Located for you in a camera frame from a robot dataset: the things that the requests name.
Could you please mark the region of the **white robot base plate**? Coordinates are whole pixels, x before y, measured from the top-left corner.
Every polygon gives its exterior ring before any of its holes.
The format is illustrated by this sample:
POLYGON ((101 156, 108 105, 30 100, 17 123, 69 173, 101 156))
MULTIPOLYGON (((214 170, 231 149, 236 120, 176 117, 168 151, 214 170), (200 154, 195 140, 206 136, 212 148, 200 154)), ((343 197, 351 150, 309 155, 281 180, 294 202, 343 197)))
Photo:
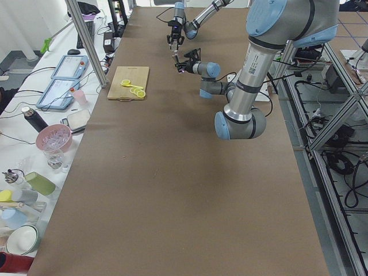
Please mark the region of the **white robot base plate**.
POLYGON ((268 84, 264 83, 255 99, 257 102, 269 102, 268 84))

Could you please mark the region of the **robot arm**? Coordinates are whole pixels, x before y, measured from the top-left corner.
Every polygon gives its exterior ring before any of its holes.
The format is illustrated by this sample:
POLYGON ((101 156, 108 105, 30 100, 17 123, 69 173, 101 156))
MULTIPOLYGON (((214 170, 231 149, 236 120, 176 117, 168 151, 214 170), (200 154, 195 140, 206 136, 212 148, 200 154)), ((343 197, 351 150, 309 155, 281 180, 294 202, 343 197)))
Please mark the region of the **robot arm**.
POLYGON ((185 38, 196 37, 201 25, 229 1, 213 1, 194 20, 187 21, 181 2, 174 6, 174 17, 168 23, 171 34, 167 42, 179 72, 201 76, 200 96, 226 95, 228 103, 216 113, 214 125, 223 140, 253 139, 266 128, 265 115, 253 106, 257 94, 275 58, 288 41, 296 48, 310 47, 332 40, 337 33, 339 1, 254 1, 248 12, 246 31, 250 41, 243 68, 235 83, 225 87, 216 81, 220 67, 202 62, 195 50, 178 60, 178 48, 185 38))
POLYGON ((174 16, 167 25, 171 27, 171 33, 167 35, 167 43, 173 51, 177 51, 178 47, 183 44, 185 37, 189 40, 194 39, 199 28, 207 22, 222 7, 229 5, 231 1, 212 1, 212 3, 204 9, 193 20, 188 21, 185 14, 185 6, 182 2, 174 4, 174 16))

